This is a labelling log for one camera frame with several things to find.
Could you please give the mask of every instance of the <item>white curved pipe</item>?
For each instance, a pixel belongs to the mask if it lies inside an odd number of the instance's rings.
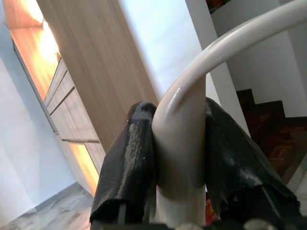
[[[157,188],[156,221],[171,227],[204,225],[204,188],[195,188],[187,175],[197,173],[193,170],[204,151],[205,74],[304,21],[307,0],[295,0],[236,27],[203,50],[166,92],[152,124],[163,179]]]

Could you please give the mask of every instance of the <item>dark wooden stairs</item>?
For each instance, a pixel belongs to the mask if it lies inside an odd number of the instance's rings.
[[[251,138],[287,184],[307,154],[307,117],[286,118],[282,101],[255,104],[252,90],[237,95]]]

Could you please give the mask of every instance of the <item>warm light strip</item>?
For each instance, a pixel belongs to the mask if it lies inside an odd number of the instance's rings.
[[[70,143],[70,147],[88,185],[92,190],[92,194],[94,195],[98,185],[99,176],[93,161],[84,144]]]

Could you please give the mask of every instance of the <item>wooden staircase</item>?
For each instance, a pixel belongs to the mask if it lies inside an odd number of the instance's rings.
[[[287,184],[307,154],[307,117],[286,118],[282,101],[255,104],[252,90],[237,95],[252,139]]]

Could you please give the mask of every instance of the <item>white wall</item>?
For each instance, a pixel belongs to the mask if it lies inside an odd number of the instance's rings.
[[[0,21],[1,227],[75,179]]]
[[[197,1],[202,7],[197,14],[207,16],[202,22],[197,20],[205,25],[198,33],[185,0],[121,1],[158,99],[163,97],[183,70],[203,50],[202,45],[209,44],[216,38],[205,0]],[[221,79],[230,81],[218,82],[219,80],[212,79],[212,73],[207,74],[206,96],[219,103],[248,132],[226,65],[215,76],[218,77],[219,74]],[[229,103],[225,103],[226,94]]]
[[[212,14],[217,35],[278,6],[279,0],[231,0]],[[307,116],[304,79],[287,32],[244,51],[227,64],[237,91],[252,89],[257,104],[282,100],[286,117]]]

